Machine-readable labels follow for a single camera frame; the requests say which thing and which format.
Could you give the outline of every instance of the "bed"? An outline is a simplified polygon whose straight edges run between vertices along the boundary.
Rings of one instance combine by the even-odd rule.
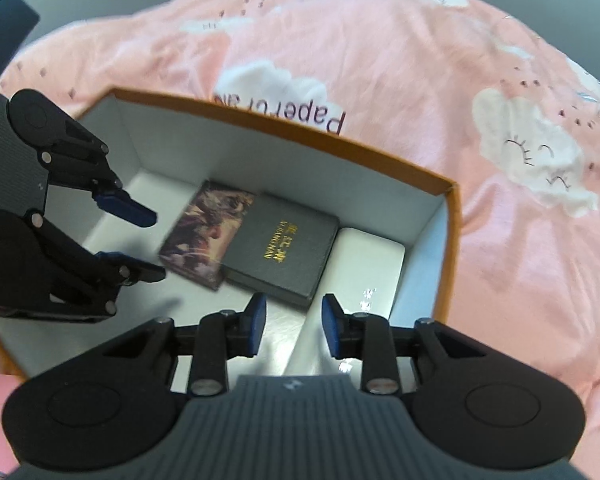
[[[573,463],[600,479],[600,81],[516,17],[480,0],[171,0],[34,42],[0,79],[20,88],[73,116],[111,88],[210,100],[458,182],[448,322],[579,394]]]

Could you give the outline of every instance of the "gray ribbed plate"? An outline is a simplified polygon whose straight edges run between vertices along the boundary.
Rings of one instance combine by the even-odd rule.
[[[131,462],[93,473],[24,465],[12,480],[584,480],[566,460],[523,472],[467,465],[418,432],[402,403],[347,376],[243,376],[187,404],[173,431]]]

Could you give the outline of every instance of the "book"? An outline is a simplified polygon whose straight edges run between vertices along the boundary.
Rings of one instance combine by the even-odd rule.
[[[228,280],[308,307],[337,231],[335,216],[258,195],[224,255],[224,273]]]
[[[171,230],[160,249],[165,267],[218,290],[221,261],[254,194],[207,180]]]
[[[388,319],[394,305],[404,245],[352,228],[338,232],[285,375],[350,374],[360,385],[356,359],[331,358],[322,330],[322,297],[334,294],[345,314],[368,312]]]

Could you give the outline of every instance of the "cardboard box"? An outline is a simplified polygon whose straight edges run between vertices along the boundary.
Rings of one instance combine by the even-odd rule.
[[[49,189],[46,216],[91,251],[123,251],[158,263],[158,250],[206,179],[268,192],[333,214],[352,227],[407,247],[393,324],[445,321],[461,213],[455,183],[387,153],[296,123],[188,98],[116,89],[81,118],[110,148],[109,162],[139,202],[158,212],[148,229],[96,208],[88,193]],[[0,319],[0,341],[27,375],[47,370],[156,316],[196,324],[222,308],[241,310],[251,293],[217,292],[169,273],[161,283],[125,288],[118,313],[96,325]],[[281,374],[306,311],[269,301],[260,354],[229,362],[239,374]],[[174,389],[184,385],[181,358]]]

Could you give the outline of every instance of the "book cover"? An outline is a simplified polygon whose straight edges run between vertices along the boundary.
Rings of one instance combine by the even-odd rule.
[[[224,255],[228,280],[309,306],[338,230],[335,216],[258,195]]]
[[[195,194],[160,249],[165,267],[218,290],[221,261],[254,195],[207,180]]]

